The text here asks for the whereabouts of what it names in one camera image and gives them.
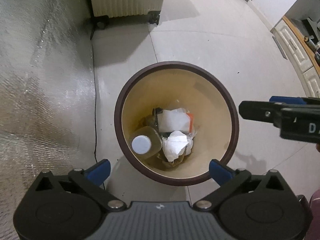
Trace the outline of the white low drawer bench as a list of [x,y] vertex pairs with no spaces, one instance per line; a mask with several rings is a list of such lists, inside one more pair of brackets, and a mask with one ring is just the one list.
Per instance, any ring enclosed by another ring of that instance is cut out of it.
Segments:
[[303,34],[285,16],[272,29],[272,33],[293,65],[306,95],[319,98],[319,64]]

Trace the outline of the white paper tissue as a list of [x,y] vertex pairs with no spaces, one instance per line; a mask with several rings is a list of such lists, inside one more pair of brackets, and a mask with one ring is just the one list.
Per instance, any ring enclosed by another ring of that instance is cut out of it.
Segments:
[[162,150],[168,162],[173,162],[182,155],[190,155],[193,148],[193,133],[185,134],[173,131],[166,138],[162,138]]

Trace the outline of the clear plastic bottle red label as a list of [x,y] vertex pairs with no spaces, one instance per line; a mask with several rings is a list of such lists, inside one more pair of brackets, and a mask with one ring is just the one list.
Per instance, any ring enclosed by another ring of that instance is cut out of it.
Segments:
[[130,149],[138,159],[146,160],[159,153],[162,149],[162,139],[154,128],[145,126],[131,136]]

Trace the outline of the yellow trash bin brown rim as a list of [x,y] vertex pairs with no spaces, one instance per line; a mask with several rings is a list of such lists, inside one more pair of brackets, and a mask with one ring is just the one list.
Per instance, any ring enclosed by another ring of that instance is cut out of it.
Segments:
[[[172,168],[158,158],[140,160],[130,148],[134,132],[158,107],[183,108],[194,118],[191,153]],[[230,161],[238,143],[239,118],[232,97],[216,77],[193,64],[167,61],[145,67],[127,81],[116,102],[114,129],[123,154],[141,174],[167,185],[190,186],[210,178],[212,159]]]

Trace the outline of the clear zip bag with tissue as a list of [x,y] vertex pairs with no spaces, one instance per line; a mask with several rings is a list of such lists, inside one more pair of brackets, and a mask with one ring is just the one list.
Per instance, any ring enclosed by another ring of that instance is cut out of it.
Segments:
[[158,131],[160,133],[171,133],[180,131],[185,134],[197,134],[197,128],[194,124],[194,115],[184,108],[173,110],[164,109],[157,114]]

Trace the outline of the brown cardboard box piece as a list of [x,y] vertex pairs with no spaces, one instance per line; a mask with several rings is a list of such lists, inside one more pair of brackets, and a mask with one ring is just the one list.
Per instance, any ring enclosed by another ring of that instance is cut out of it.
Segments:
[[184,159],[185,159],[185,153],[183,153],[182,155],[180,155],[177,159],[175,159],[174,161],[168,161],[167,158],[165,157],[163,152],[160,152],[157,156],[157,158],[161,161],[162,165],[167,168],[174,168],[178,165],[180,165]]

